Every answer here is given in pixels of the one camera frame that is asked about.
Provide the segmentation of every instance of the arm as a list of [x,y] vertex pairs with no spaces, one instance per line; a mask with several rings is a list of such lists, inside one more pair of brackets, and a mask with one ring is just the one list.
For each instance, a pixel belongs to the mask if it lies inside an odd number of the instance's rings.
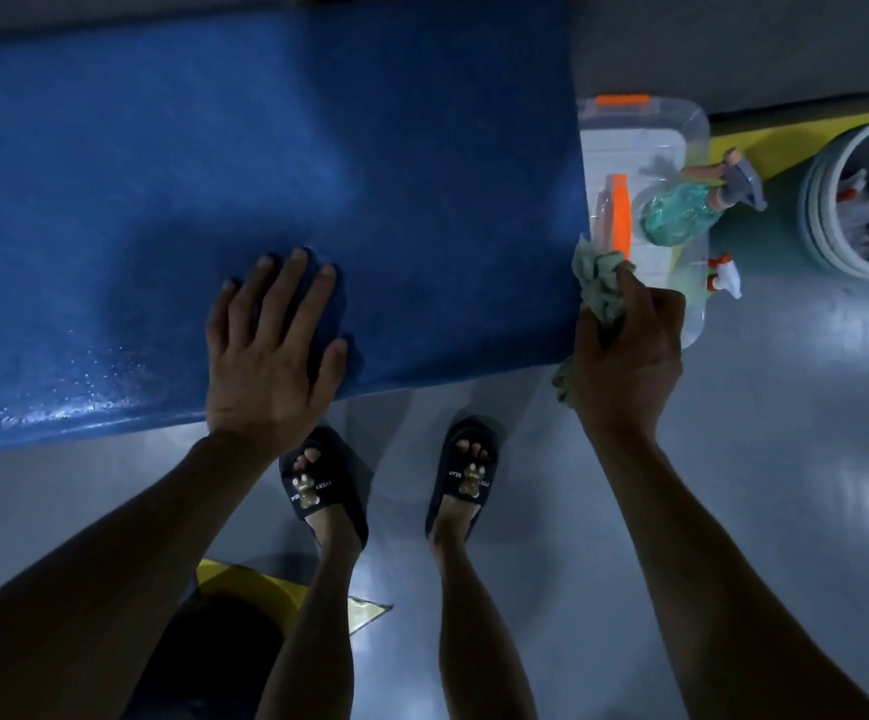
[[[280,334],[307,255],[274,285],[262,259],[208,322],[211,434],[164,479],[0,588],[0,718],[117,718],[205,551],[272,461],[299,445],[344,376],[335,341],[308,386],[308,346],[334,272]],[[263,296],[257,333],[254,304]]]
[[869,718],[869,698],[821,651],[684,486],[654,439],[681,375],[684,299],[619,269],[627,308],[608,348],[577,325],[578,417],[618,500],[692,720]]

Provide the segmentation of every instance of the forearm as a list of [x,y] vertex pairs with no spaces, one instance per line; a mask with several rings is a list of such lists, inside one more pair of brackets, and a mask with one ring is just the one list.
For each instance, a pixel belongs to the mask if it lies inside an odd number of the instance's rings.
[[193,570],[270,459],[202,439],[0,588],[0,718],[119,717]]
[[653,439],[603,430],[591,438],[692,718],[869,717],[869,699],[812,643]]

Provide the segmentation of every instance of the foot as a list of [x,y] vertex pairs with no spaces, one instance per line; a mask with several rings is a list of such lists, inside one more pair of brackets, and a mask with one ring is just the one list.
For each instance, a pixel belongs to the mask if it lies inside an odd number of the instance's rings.
[[[309,465],[313,465],[321,458],[321,452],[314,447],[308,447],[303,454],[298,455],[294,462],[294,474],[301,476]],[[321,550],[325,553],[341,551],[354,557],[360,555],[361,539],[357,537],[354,524],[348,517],[348,513],[341,505],[329,505],[327,508],[313,512],[305,518],[305,521],[314,531],[314,536],[321,544]]]
[[[454,447],[462,454],[471,455],[471,464],[477,469],[484,472],[484,465],[489,461],[491,455],[487,449],[483,448],[477,442],[470,443],[466,439],[460,439],[455,443]],[[469,503],[466,500],[459,500],[453,495],[443,495],[441,497],[441,507],[438,509],[437,517],[434,519],[434,525],[431,527],[430,541],[432,548],[437,548],[440,544],[447,542],[465,541],[468,535],[468,530],[471,528],[471,521],[474,520],[477,511],[481,506],[475,503]]]

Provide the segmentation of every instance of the white bucket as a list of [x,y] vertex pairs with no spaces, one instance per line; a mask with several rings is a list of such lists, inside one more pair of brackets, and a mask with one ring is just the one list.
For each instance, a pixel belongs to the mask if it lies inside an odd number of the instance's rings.
[[869,280],[869,259],[844,237],[837,220],[837,182],[858,169],[869,184],[869,125],[855,128],[828,143],[814,157],[801,186],[802,234],[815,258],[829,267]]

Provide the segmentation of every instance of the leg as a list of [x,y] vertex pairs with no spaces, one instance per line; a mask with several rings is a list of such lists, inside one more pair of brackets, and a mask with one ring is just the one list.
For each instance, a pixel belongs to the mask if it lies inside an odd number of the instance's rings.
[[[317,450],[298,458],[316,461]],[[355,697],[355,667],[348,633],[348,587],[361,541],[340,505],[307,518],[321,544],[321,560],[297,622],[271,670],[259,720],[347,720]]]
[[[466,440],[457,446],[469,450]],[[482,456],[478,444],[471,444],[470,451]],[[440,663],[448,712],[452,720],[535,718],[518,650],[468,558],[465,538],[478,510],[446,495],[430,533],[441,571]]]

